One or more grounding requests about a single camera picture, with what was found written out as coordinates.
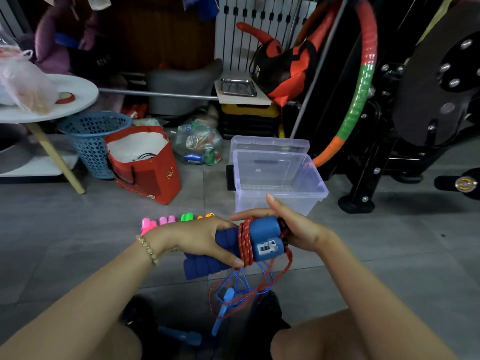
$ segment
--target round white table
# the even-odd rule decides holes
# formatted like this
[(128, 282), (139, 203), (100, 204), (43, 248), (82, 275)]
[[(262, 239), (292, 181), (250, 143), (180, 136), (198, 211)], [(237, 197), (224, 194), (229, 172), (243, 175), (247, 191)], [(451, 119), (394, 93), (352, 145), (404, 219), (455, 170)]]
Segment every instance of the round white table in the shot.
[(25, 124), (32, 132), (46, 153), (79, 194), (85, 189), (55, 149), (54, 145), (39, 126), (41, 121), (60, 119), (76, 114), (92, 106), (99, 97), (99, 89), (89, 80), (63, 74), (48, 74), (57, 87), (58, 92), (70, 92), (75, 95), (75, 101), (68, 104), (56, 104), (49, 114), (35, 115), (21, 110), (18, 106), (0, 106), (0, 124)]

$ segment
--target beaded bracelet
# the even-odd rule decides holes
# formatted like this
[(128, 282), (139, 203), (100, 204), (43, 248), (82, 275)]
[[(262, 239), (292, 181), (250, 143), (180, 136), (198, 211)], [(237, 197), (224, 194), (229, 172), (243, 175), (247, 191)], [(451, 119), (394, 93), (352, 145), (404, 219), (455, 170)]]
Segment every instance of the beaded bracelet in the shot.
[(145, 241), (145, 238), (141, 235), (137, 235), (137, 240), (140, 241), (143, 247), (147, 249), (147, 253), (152, 258), (153, 264), (155, 264), (156, 266), (159, 265), (158, 257), (154, 254), (153, 250), (148, 246), (148, 243)]

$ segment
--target clear plastic container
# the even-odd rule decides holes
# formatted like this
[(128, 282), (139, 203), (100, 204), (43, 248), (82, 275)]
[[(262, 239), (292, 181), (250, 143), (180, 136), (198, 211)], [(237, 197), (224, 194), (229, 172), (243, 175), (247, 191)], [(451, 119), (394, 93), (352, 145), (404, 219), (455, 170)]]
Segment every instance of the clear plastic container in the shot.
[(233, 151), (236, 212), (267, 208), (271, 193), (292, 210), (307, 216), (328, 189), (305, 153), (283, 151)]
[(305, 153), (310, 149), (308, 140), (299, 138), (261, 138), (257, 136), (234, 136), (230, 144), (230, 160), (233, 164), (233, 152), (235, 150), (257, 150), (268, 152), (291, 152)]

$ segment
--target red shopping bag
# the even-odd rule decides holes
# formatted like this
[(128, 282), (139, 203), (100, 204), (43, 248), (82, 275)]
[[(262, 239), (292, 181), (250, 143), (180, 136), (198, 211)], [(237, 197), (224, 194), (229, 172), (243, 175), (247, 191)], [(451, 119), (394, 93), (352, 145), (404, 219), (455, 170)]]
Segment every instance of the red shopping bag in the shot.
[(159, 126), (133, 126), (105, 137), (117, 184), (163, 205), (182, 189), (172, 144)]

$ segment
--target brown wooden wall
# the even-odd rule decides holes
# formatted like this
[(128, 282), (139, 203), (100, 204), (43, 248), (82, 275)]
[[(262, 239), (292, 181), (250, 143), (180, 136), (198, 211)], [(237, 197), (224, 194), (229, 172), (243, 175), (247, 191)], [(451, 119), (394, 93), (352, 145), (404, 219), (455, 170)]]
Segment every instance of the brown wooden wall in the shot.
[[(43, 5), (46, 3), (38, 1), (41, 5), (32, 8), (32, 0), (19, 0), (33, 30), (46, 10)], [(85, 9), (88, 8), (85, 1), (78, 2), (79, 15), (89, 11)], [(195, 70), (213, 61), (215, 20), (200, 21), (195, 9), (185, 12), (182, 0), (111, 2), (111, 7), (100, 11), (102, 32), (116, 42), (129, 72), (147, 72), (158, 68), (160, 63), (169, 68)], [(78, 29), (75, 19), (71, 20), (73, 15), (67, 17), (68, 22), (63, 24), (68, 24), (68, 29)], [(77, 33), (78, 30), (72, 30), (75, 36)]]

